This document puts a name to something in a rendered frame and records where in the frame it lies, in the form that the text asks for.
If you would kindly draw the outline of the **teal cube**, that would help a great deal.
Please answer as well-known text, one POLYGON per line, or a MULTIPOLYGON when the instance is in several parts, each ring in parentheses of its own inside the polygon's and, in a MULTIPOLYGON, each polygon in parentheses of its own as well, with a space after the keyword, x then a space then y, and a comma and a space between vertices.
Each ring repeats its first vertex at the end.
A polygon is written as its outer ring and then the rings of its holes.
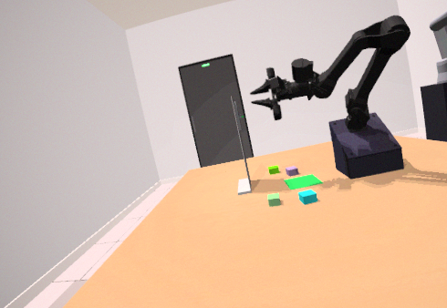
POLYGON ((305 205, 308 203, 317 202, 317 194, 312 190, 298 192, 298 198, 305 205))

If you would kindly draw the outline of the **green square marking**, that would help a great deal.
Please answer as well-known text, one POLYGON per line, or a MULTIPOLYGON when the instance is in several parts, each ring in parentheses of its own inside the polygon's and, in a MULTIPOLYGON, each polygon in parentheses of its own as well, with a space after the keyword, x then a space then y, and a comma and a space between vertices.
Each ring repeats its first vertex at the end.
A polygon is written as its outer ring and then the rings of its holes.
POLYGON ((324 184, 322 181, 317 179, 316 176, 314 176, 313 174, 296 177, 296 178, 292 178, 292 179, 287 179, 287 180, 284 180, 284 182, 291 190, 314 186, 314 185, 318 185, 318 184, 324 184))

